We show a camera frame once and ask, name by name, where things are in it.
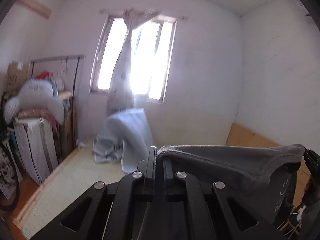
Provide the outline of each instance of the curtain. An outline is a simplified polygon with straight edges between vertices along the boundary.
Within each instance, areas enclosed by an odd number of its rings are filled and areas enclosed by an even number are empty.
[[[123,19],[128,29],[111,77],[107,99],[107,115],[128,108],[134,108],[129,80],[132,31],[159,14],[160,12],[153,10],[136,11],[134,9],[127,9],[124,11]]]

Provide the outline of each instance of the clothes rack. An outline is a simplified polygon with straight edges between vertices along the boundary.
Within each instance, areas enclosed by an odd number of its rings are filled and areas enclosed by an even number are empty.
[[[75,98],[75,89],[76,89],[76,78],[77,78],[77,73],[78,73],[80,60],[84,60],[85,59],[85,55],[83,55],[83,54],[81,54],[81,55],[64,55],[64,56],[47,57],[47,58],[39,58],[39,59],[31,60],[31,64],[32,64],[31,76],[33,77],[33,71],[34,71],[34,68],[35,68],[35,63],[44,63],[44,62],[62,61],[62,60],[72,60],[72,59],[76,59],[77,60],[76,71],[75,71],[75,76],[74,76],[74,81],[73,81],[72,100],[71,100],[71,134],[72,134],[72,142],[73,142],[73,144],[75,144],[76,139],[74,138],[73,112],[74,112],[74,98]]]

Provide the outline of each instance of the window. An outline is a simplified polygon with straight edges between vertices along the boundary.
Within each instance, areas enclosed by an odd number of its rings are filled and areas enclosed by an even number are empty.
[[[126,31],[123,18],[108,17],[96,54],[92,91],[108,91]],[[130,84],[134,94],[163,99],[174,31],[175,19],[159,16],[132,32]]]

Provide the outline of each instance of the beige mattress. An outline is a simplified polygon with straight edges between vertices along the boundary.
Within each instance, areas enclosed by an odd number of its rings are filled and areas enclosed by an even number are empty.
[[[96,164],[91,148],[90,140],[86,148],[74,150],[26,203],[14,220],[26,239],[47,225],[95,182],[110,184],[124,176],[121,162]]]

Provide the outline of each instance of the triangular cutout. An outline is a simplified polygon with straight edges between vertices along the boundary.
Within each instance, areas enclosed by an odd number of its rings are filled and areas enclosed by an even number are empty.
[[[92,198],[84,199],[65,219],[61,221],[61,225],[77,232],[81,223],[89,209]]]
[[[257,224],[257,220],[250,215],[242,206],[240,206],[233,198],[227,199],[231,212],[236,220],[238,228],[241,231],[253,227]]]

